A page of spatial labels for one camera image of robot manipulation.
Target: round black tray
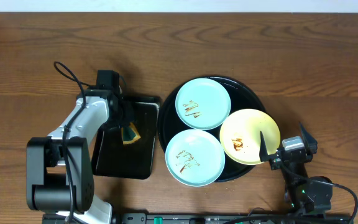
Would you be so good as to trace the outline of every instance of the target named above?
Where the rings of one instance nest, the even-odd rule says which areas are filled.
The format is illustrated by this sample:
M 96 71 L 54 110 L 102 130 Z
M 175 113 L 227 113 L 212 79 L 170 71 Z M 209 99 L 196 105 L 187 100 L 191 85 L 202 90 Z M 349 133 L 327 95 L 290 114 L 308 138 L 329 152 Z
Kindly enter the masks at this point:
M 230 114 L 241 109 L 256 109 L 265 112 L 265 107 L 262 102 L 256 96 L 256 94 L 247 86 L 242 84 L 239 81 L 233 80 L 227 77 L 220 76 L 205 76 L 197 78 L 210 78 L 212 80 L 220 83 L 229 93 L 231 99 L 231 110 Z M 179 132 L 191 129 L 185 123 L 181 121 L 178 117 L 176 108 L 175 108 L 175 99 L 177 97 L 179 89 L 184 84 L 178 86 L 165 100 L 164 104 L 160 109 L 160 114 L 158 116 L 157 130 L 158 137 L 160 139 L 160 144 L 162 150 L 165 152 L 169 141 Z M 221 125 L 218 127 L 207 130 L 219 140 L 219 132 Z M 229 180 L 234 180 L 248 173 L 254 166 L 248 166 L 240 164 L 232 160 L 229 156 L 226 156 L 226 161 L 222 174 L 215 180 L 215 182 L 225 182 Z

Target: white wall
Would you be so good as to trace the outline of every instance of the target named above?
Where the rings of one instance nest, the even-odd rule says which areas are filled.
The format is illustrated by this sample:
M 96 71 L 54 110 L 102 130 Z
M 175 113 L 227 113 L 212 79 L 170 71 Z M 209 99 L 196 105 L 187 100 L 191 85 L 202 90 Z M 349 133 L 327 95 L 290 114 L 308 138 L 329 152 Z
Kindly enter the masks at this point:
M 358 0 L 0 0 L 0 12 L 358 12 Z

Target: sponge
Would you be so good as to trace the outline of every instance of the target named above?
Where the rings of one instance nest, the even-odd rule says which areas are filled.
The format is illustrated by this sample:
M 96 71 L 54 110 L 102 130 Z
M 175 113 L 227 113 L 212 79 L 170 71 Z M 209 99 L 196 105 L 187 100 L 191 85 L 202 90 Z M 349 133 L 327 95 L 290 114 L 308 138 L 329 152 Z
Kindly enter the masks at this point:
M 132 122 L 129 126 L 121 128 L 121 136 L 124 145 L 132 144 L 140 139 L 140 134 Z

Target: wood grain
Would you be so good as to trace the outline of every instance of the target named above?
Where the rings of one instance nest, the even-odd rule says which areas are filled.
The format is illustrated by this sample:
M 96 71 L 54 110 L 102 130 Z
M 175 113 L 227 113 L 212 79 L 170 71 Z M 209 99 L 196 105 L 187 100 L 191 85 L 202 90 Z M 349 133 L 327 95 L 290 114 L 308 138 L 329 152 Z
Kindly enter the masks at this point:
M 310 175 L 358 195 L 358 14 L 0 13 L 0 223 L 40 223 L 25 202 L 25 145 L 55 129 L 78 94 L 54 60 L 88 83 L 114 69 L 131 92 L 162 100 L 198 75 L 233 77 L 260 96 L 282 138 L 301 121 L 319 141 Z M 267 164 L 192 188 L 169 174 L 160 144 L 147 180 L 94 179 L 119 212 L 287 209 L 281 173 Z M 331 202 L 332 212 L 352 211 L 345 191 Z

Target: yellow plate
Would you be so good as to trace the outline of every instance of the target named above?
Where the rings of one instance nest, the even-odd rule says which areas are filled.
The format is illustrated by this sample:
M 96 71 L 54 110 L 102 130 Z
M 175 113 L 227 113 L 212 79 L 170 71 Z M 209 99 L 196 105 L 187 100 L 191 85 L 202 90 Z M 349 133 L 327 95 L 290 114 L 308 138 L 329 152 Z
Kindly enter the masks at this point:
M 264 134 L 267 153 L 275 153 L 280 145 L 280 130 L 273 118 L 253 109 L 230 114 L 223 122 L 220 132 L 224 151 L 241 164 L 260 164 L 260 131 Z

